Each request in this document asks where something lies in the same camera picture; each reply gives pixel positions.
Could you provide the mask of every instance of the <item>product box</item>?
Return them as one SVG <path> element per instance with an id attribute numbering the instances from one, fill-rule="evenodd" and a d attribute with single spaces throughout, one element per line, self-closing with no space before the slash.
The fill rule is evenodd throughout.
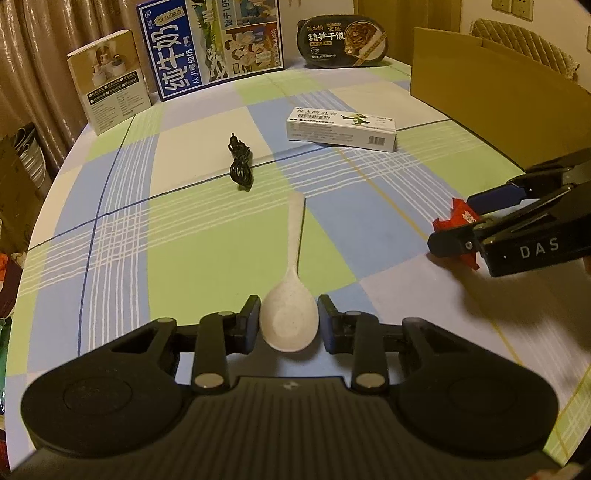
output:
<path id="1" fill-rule="evenodd" d="M 294 108 L 287 119 L 287 138 L 393 152 L 393 118 L 314 108 Z"/>
<path id="2" fill-rule="evenodd" d="M 415 29 L 410 93 L 523 169 L 591 147 L 591 95 L 515 50 Z"/>
<path id="3" fill-rule="evenodd" d="M 120 30 L 68 54 L 88 121 L 97 135 L 151 106 L 131 30 Z"/>
<path id="4" fill-rule="evenodd" d="M 386 31 L 361 15 L 321 15 L 298 22 L 297 46 L 322 68 L 378 65 L 388 51 Z"/>
<path id="5" fill-rule="evenodd" d="M 138 16 L 162 100 L 283 68 L 277 0 L 150 0 Z"/>

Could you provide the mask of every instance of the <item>stack of plates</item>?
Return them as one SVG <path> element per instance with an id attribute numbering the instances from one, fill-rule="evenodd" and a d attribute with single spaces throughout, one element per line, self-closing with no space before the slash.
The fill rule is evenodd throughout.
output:
<path id="1" fill-rule="evenodd" d="M 43 156 L 43 152 L 33 133 L 34 131 L 30 132 L 25 138 L 24 129 L 21 128 L 15 142 L 20 141 L 15 145 L 15 148 L 35 187 L 45 198 L 51 187 L 51 178 L 47 174 L 45 167 L 45 156 Z"/>

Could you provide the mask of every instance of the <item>black cable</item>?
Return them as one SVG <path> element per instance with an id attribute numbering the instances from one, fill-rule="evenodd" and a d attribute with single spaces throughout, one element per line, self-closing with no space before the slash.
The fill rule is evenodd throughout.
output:
<path id="1" fill-rule="evenodd" d="M 240 186 L 250 190 L 252 187 L 252 170 L 248 161 L 251 159 L 251 148 L 232 134 L 228 149 L 234 157 L 234 162 L 230 167 L 230 178 Z"/>

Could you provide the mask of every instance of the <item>small white box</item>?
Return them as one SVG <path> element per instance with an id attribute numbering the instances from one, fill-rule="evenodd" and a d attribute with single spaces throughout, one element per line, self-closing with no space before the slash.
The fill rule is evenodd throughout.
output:
<path id="1" fill-rule="evenodd" d="M 383 116 L 294 108 L 287 119 L 287 138 L 393 152 L 396 124 L 393 118 Z"/>

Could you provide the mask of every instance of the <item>cartoon illustration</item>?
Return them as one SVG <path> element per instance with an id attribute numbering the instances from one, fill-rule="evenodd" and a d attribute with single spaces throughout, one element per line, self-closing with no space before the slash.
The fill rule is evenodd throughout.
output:
<path id="1" fill-rule="evenodd" d="M 215 0 L 191 0 L 193 10 L 203 32 L 205 63 L 210 74 L 210 81 L 228 77 L 223 56 L 222 32 L 219 29 L 217 3 Z"/>
<path id="2" fill-rule="evenodd" d="M 236 0 L 236 10 L 239 27 L 277 21 L 275 0 Z"/>
<path id="3" fill-rule="evenodd" d="M 207 59 L 210 65 L 210 80 L 222 80 L 224 78 L 228 78 L 226 64 L 224 63 L 222 56 L 219 53 L 217 53 L 213 48 L 207 49 Z"/>
<path id="4" fill-rule="evenodd" d="M 356 113 L 354 116 L 341 115 L 341 117 L 343 117 L 345 120 L 352 120 L 353 124 L 355 124 L 355 125 L 363 125 L 363 124 L 369 123 L 369 122 L 366 122 L 365 120 L 363 120 L 364 118 L 367 118 L 367 116 L 361 115 L 361 113 Z"/>
<path id="5" fill-rule="evenodd" d="M 272 66 L 272 39 L 267 29 L 268 25 L 257 25 L 226 31 L 226 35 L 232 35 L 224 48 L 234 73 L 256 72 Z"/>

